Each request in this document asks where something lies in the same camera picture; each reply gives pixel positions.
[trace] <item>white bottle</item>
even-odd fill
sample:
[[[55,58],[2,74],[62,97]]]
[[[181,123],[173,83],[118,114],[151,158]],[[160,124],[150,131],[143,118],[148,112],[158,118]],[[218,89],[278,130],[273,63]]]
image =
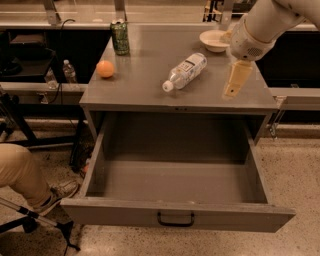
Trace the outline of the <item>white bottle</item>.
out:
[[[194,53],[178,66],[171,69],[169,78],[162,85],[166,92],[182,89],[206,67],[207,59],[202,53]]]
[[[57,79],[53,73],[52,68],[48,69],[48,72],[47,72],[46,76],[44,77],[44,80],[46,81],[50,90],[55,90],[58,88],[58,82],[57,82]]]
[[[64,60],[63,61],[63,67],[62,67],[64,76],[71,86],[72,89],[78,89],[78,80],[77,80],[77,75],[76,71],[73,67],[73,65],[69,62],[69,60]]]

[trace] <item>speckled floor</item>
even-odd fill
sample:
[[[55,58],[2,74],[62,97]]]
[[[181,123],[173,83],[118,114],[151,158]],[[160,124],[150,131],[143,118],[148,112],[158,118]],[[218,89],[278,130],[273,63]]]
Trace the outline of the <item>speckled floor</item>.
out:
[[[72,133],[73,126],[51,125],[50,134]],[[71,242],[81,251],[66,250],[61,232],[44,223],[32,233],[22,227],[0,234],[0,254],[17,255],[320,255],[320,125],[280,125],[278,139],[266,135],[257,147],[268,187],[276,205],[297,215],[277,233],[194,231],[173,228],[134,228],[75,224]],[[32,150],[50,184],[82,178],[69,166],[71,146]],[[10,188],[0,197],[19,205],[23,199]],[[22,217],[0,205],[0,223]],[[70,221],[58,206],[48,216]]]

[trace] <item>countertop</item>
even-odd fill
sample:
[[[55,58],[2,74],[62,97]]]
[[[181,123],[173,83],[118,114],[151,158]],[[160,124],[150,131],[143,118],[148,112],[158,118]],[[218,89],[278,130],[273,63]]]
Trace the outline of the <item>countertop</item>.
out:
[[[115,66],[109,79],[93,74],[80,104],[92,110],[164,112],[272,112],[275,101],[254,65],[247,84],[235,98],[224,96],[230,64],[235,60],[227,49],[212,53],[199,40],[206,25],[129,24],[131,52],[116,56],[110,40],[102,60]],[[182,90],[165,92],[162,83],[171,68],[192,53],[203,53],[207,67]]]

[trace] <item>khaki pants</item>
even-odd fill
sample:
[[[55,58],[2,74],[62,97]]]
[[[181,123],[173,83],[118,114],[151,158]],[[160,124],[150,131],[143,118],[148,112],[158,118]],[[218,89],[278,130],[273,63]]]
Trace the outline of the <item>khaki pants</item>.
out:
[[[31,152],[15,144],[0,143],[0,187],[4,186],[21,194],[33,208],[42,205],[51,195]]]

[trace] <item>green can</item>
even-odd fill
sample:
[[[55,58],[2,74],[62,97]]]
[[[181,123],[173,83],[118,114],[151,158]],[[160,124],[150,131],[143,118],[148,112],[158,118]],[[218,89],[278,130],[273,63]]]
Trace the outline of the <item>green can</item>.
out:
[[[130,52],[128,40],[128,26],[123,19],[113,20],[110,24],[114,51],[117,55],[126,55]]]

